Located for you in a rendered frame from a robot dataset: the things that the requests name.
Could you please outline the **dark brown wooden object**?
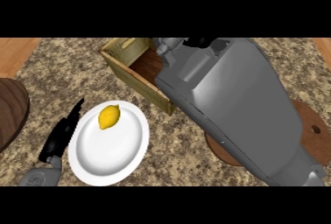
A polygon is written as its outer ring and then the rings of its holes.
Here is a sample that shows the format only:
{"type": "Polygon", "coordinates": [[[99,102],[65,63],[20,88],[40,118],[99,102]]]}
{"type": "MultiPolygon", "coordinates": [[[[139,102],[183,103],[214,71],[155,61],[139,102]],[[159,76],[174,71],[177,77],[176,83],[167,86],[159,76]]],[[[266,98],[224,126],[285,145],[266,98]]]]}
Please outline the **dark brown wooden object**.
{"type": "Polygon", "coordinates": [[[0,78],[0,152],[23,128],[29,112],[28,92],[22,83],[0,78]]]}

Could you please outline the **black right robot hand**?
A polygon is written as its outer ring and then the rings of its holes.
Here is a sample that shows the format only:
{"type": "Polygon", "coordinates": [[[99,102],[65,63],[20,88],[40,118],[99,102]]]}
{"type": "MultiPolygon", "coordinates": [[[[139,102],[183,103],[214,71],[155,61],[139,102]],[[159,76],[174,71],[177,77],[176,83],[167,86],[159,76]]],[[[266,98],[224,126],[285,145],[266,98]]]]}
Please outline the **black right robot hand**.
{"type": "Polygon", "coordinates": [[[183,45],[189,47],[207,48],[214,41],[214,38],[187,38],[183,45]]]}

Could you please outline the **white oval plate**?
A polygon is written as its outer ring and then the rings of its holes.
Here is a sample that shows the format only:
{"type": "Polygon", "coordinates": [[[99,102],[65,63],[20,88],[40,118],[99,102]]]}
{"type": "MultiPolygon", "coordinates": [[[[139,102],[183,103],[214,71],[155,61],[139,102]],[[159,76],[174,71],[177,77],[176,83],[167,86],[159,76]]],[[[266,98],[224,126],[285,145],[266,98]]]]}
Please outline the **white oval plate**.
{"type": "Polygon", "coordinates": [[[127,101],[102,102],[80,118],[66,147],[71,170],[91,186],[118,183],[136,170],[149,146],[150,129],[139,107],[127,101]],[[118,105],[117,124],[99,128],[99,112],[118,105]]]}

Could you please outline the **square wicker basket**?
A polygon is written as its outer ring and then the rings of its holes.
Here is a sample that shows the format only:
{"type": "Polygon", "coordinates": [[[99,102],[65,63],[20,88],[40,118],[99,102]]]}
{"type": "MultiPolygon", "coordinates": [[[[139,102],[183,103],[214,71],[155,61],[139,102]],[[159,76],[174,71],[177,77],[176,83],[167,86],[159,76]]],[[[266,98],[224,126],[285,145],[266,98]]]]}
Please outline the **square wicker basket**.
{"type": "Polygon", "coordinates": [[[162,64],[152,39],[112,38],[99,52],[117,77],[170,116],[176,106],[155,84],[162,64]]]}

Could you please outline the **round brown cutting board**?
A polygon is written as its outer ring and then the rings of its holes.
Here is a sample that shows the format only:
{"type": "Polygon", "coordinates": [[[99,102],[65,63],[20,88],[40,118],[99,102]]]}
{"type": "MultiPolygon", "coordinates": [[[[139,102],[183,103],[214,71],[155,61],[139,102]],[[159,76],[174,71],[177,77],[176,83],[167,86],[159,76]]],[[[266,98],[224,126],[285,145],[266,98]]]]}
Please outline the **round brown cutting board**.
{"type": "MultiPolygon", "coordinates": [[[[294,108],[303,121],[301,145],[312,155],[316,162],[326,166],[331,162],[331,132],[328,131],[326,123],[319,117],[313,109],[298,100],[292,100],[294,108]]],[[[205,142],[214,156],[232,166],[241,166],[224,148],[218,145],[208,134],[204,134],[205,142]]]]}

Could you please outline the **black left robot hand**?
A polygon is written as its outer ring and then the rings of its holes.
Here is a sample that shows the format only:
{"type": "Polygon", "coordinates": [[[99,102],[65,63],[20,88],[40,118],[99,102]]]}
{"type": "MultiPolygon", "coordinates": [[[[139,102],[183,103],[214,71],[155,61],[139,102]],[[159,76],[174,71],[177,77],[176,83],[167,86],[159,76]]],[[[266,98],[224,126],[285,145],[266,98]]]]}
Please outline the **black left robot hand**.
{"type": "Polygon", "coordinates": [[[57,156],[59,158],[63,155],[65,148],[68,147],[68,143],[71,137],[75,132],[75,128],[78,125],[80,119],[80,110],[83,105],[84,99],[80,99],[71,112],[66,117],[63,117],[59,122],[56,123],[54,128],[50,131],[50,134],[46,139],[46,143],[43,146],[43,150],[38,154],[38,160],[44,163],[50,162],[50,158],[57,156]]]}

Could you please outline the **yellow lemon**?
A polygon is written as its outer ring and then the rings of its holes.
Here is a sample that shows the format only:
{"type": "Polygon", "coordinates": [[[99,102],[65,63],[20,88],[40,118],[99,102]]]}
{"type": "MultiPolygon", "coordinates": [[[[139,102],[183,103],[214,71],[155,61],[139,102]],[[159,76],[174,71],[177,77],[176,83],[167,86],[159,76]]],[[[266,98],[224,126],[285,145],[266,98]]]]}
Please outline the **yellow lemon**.
{"type": "Polygon", "coordinates": [[[119,120],[119,106],[118,105],[108,105],[99,113],[97,116],[97,123],[99,128],[105,130],[111,128],[119,120]]]}

